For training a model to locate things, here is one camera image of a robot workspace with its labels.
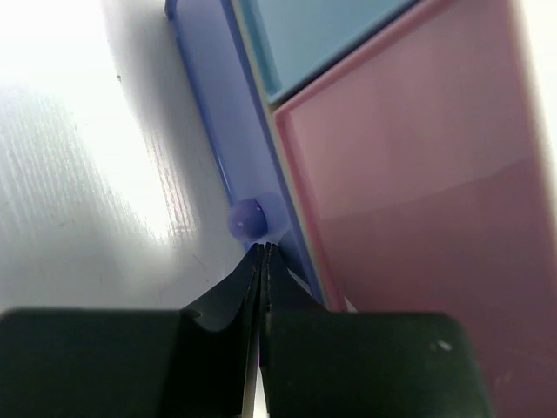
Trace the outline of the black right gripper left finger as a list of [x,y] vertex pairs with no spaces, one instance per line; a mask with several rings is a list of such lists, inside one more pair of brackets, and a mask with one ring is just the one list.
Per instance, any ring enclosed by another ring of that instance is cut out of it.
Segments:
[[240,417],[265,249],[186,307],[14,308],[1,316],[4,417]]

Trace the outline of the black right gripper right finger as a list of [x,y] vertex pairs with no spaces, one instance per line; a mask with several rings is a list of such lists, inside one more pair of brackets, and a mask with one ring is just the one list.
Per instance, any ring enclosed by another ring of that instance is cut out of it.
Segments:
[[279,250],[261,267],[260,367],[272,417],[491,417],[466,332],[443,313],[333,313]]

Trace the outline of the purple blue drawer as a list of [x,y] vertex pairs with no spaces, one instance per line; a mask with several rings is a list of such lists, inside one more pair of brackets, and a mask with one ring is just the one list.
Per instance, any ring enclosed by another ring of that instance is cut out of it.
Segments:
[[277,245],[287,268],[325,302],[232,3],[168,1],[164,12],[231,205],[229,234],[244,247]]

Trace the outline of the pink drawer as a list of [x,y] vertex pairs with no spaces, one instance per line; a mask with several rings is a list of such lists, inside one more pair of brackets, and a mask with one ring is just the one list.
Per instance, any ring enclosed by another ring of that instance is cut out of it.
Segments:
[[556,414],[556,231],[512,1],[422,1],[275,112],[335,307],[442,311]]

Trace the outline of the light blue small drawer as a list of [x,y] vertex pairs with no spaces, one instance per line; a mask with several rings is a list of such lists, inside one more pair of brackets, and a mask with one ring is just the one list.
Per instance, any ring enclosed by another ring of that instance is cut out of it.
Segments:
[[272,104],[303,88],[414,5],[407,0],[238,3]]

